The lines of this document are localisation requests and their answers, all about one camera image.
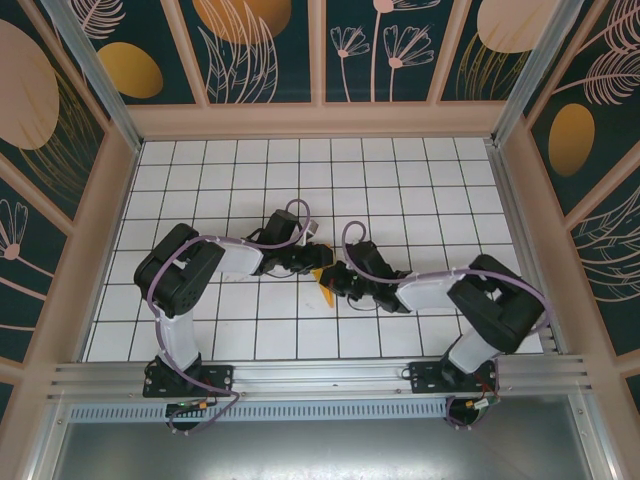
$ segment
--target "white grid tile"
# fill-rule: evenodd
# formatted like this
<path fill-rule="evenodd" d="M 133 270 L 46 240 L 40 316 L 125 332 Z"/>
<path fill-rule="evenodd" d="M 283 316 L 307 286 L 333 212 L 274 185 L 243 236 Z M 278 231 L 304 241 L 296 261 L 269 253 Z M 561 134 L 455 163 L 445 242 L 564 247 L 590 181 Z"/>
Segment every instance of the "white grid tile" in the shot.
<path fill-rule="evenodd" d="M 482 251 L 519 272 L 479 139 L 150 142 L 143 152 L 88 361 L 155 355 L 153 316 L 133 273 L 177 223 L 202 234 L 247 236 L 296 197 L 318 222 L 314 242 L 339 246 L 344 226 L 359 220 L 394 270 L 463 267 Z M 347 241 L 360 234 L 354 228 Z M 336 256 L 343 258 L 341 249 Z M 331 308 L 312 275 L 216 273 L 210 282 L 194 310 L 205 360 L 441 355 L 468 328 L 454 308 L 389 314 L 370 298 L 354 304 L 362 310 L 345 298 Z M 541 351 L 539 339 L 521 351 Z"/>

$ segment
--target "yellow circle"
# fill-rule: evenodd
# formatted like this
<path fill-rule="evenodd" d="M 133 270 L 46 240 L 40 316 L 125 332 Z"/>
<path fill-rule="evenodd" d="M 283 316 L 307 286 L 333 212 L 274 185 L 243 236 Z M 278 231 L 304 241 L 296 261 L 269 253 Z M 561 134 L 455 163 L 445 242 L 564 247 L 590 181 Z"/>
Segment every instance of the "yellow circle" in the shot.
<path fill-rule="evenodd" d="M 563 177 L 570 177 L 586 162 L 596 126 L 591 112 L 582 105 L 570 103 L 562 107 L 549 133 L 549 161 Z"/>
<path fill-rule="evenodd" d="M 478 10 L 478 36 L 490 50 L 532 50 L 549 23 L 557 0 L 484 0 Z"/>
<path fill-rule="evenodd" d="M 0 138 L 18 148 L 42 147 L 58 124 L 56 72 L 38 44 L 4 20 L 0 72 Z"/>
<path fill-rule="evenodd" d="M 102 47 L 98 57 L 120 93 L 134 98 L 150 98 L 162 90 L 162 72 L 141 48 L 114 42 Z"/>
<path fill-rule="evenodd" d="M 255 17 L 261 18 L 272 37 L 282 32 L 291 18 L 291 0 L 193 0 L 200 20 L 217 37 L 230 43 L 258 43 L 251 30 L 245 3 Z"/>

